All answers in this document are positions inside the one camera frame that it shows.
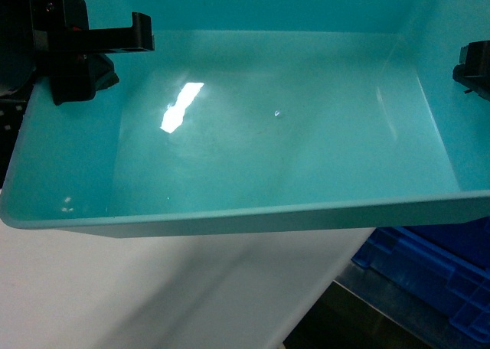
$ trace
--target black object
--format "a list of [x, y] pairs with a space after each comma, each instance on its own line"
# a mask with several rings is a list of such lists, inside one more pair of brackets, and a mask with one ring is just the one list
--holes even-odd
[[50, 78], [53, 101], [84, 101], [119, 82], [108, 53], [153, 51], [151, 18], [89, 30], [84, 0], [0, 0], [0, 103], [32, 77]]
[[452, 78], [468, 88], [466, 94], [474, 91], [490, 101], [490, 41], [476, 41], [461, 48]]

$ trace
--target blue crate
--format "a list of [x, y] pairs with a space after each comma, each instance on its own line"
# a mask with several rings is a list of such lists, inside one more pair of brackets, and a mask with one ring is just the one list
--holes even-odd
[[490, 274], [406, 228], [378, 228], [353, 261], [442, 312], [469, 337], [490, 343]]
[[490, 218], [463, 224], [408, 227], [437, 246], [490, 272]]

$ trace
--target white surface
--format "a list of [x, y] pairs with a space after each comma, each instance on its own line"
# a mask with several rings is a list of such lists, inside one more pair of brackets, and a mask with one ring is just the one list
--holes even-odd
[[277, 348], [370, 232], [118, 240], [0, 222], [0, 347]]

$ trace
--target teal plastic tub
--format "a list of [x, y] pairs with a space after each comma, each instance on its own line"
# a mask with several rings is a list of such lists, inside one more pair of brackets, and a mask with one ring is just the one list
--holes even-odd
[[454, 82], [490, 0], [86, 0], [152, 17], [88, 103], [31, 98], [13, 227], [113, 236], [462, 223], [490, 214], [490, 102]]

